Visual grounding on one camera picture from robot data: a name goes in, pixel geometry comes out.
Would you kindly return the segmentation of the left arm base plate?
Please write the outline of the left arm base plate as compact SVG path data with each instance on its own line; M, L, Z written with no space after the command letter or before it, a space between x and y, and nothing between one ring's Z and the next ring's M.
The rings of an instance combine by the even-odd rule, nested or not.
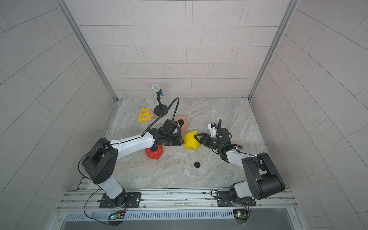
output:
M99 208L101 209L117 209L122 207L129 208L138 208L140 205L141 200L141 193L133 192L133 193L126 193L123 192L115 199L111 199L106 193L103 195L101 199L98 200L100 203Z

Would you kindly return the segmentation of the yellow piggy bank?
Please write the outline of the yellow piggy bank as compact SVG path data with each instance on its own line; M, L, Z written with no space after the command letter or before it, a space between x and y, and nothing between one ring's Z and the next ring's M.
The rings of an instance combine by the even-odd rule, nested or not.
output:
M197 150L199 148L200 142L198 140L196 140L195 135L197 135L196 130L188 132L185 135L185 138L184 138L185 145L184 145L184 147L186 148L186 150Z

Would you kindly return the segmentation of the red piggy bank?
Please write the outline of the red piggy bank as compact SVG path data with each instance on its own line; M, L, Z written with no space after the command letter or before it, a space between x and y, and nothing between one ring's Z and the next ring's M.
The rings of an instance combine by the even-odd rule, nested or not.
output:
M147 148L145 152L148 158L158 160L163 154L163 147L162 145L158 145L155 148Z

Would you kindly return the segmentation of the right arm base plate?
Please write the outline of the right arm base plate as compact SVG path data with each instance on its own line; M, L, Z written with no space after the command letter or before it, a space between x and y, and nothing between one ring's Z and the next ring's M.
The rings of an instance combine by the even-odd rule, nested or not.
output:
M238 197L235 193L234 189L230 189L229 191L218 191L212 190L211 196L213 196L219 207L246 207L256 206L256 201L251 197Z

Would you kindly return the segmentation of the pink piggy bank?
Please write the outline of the pink piggy bank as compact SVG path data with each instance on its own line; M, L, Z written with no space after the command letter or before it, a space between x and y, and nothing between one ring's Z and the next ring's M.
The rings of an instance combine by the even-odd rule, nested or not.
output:
M182 132L185 132L185 131L188 129L188 120L187 120L187 118L186 118L185 116L183 116L183 115L178 115L178 116L176 116L176 117L174 118L174 121L180 121L180 120L182 120L182 122L181 122L181 124L182 124L182 126L181 126L181 131L182 131Z

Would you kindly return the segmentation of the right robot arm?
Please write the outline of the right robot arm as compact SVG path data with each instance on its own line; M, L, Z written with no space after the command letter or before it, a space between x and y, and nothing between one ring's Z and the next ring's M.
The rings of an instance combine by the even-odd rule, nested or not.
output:
M227 195L235 206L244 205L248 198L261 200L285 190L285 183L267 153L242 152L241 145L231 143L231 134L226 128L219 127L212 134L195 134L194 139L225 162L244 169L245 180L231 185Z

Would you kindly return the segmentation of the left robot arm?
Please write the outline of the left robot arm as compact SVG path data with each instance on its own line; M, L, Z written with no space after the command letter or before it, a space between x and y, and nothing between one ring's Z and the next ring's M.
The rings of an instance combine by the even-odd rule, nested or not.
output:
M122 140L99 139L81 159L81 165L92 182L104 192L99 208L121 208L129 199L125 189L114 177L116 164L129 155L145 151L147 157L158 160L164 146L179 147L184 143L181 129L184 120L166 120L160 128Z

